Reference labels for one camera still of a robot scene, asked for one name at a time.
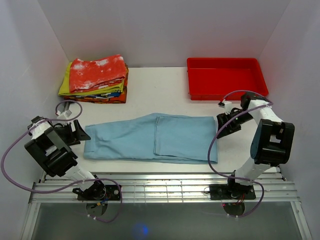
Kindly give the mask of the light blue trousers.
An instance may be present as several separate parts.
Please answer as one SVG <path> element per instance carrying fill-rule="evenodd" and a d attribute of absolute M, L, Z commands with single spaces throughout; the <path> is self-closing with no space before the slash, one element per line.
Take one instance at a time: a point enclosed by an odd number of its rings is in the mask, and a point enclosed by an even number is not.
<path fill-rule="evenodd" d="M 152 113 L 131 120 L 87 125 L 87 160 L 128 160 L 170 164 L 218 163 L 212 116 Z"/>

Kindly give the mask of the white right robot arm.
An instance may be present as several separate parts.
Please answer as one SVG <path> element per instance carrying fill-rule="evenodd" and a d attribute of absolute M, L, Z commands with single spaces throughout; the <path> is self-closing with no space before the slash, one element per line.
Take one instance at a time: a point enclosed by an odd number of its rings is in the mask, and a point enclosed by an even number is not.
<path fill-rule="evenodd" d="M 279 118 L 272 103 L 263 95 L 246 91 L 240 98 L 240 108 L 223 99 L 219 106 L 224 113 L 217 115 L 218 138 L 241 130 L 242 124 L 254 120 L 257 124 L 250 157 L 228 177 L 226 184 L 209 187 L 211 200 L 254 200 L 254 181 L 266 170 L 286 164 L 290 158 L 295 126 Z"/>

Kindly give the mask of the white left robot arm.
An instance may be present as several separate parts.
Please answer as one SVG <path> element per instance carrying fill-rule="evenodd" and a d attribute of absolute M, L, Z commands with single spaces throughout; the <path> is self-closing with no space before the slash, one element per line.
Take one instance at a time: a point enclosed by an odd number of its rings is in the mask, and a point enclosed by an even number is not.
<path fill-rule="evenodd" d="M 89 141 L 91 137 L 82 129 L 78 120 L 73 123 L 52 124 L 37 116 L 27 127 L 31 141 L 24 145 L 27 152 L 51 177 L 65 177 L 78 185 L 72 190 L 84 200 L 102 200 L 107 190 L 97 176 L 81 167 L 71 146 Z"/>

